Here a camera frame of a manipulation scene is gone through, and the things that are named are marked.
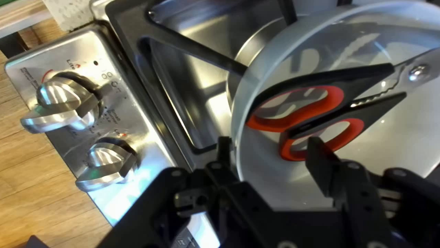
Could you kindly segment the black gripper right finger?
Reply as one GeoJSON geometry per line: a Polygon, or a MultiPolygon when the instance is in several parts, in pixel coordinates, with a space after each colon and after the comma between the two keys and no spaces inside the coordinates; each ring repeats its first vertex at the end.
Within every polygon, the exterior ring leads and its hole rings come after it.
{"type": "Polygon", "coordinates": [[[354,160],[340,158],[321,138],[309,139],[306,165],[325,197],[336,202],[354,202],[368,173],[354,160]]]}

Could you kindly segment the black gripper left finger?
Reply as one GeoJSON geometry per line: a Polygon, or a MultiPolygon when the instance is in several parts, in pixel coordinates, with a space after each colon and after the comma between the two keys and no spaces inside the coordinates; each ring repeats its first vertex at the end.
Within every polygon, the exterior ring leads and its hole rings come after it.
{"type": "Polygon", "coordinates": [[[233,140],[229,136],[219,138],[217,158],[206,167],[206,173],[211,180],[212,191],[240,184],[236,167],[233,165],[233,140]]]}

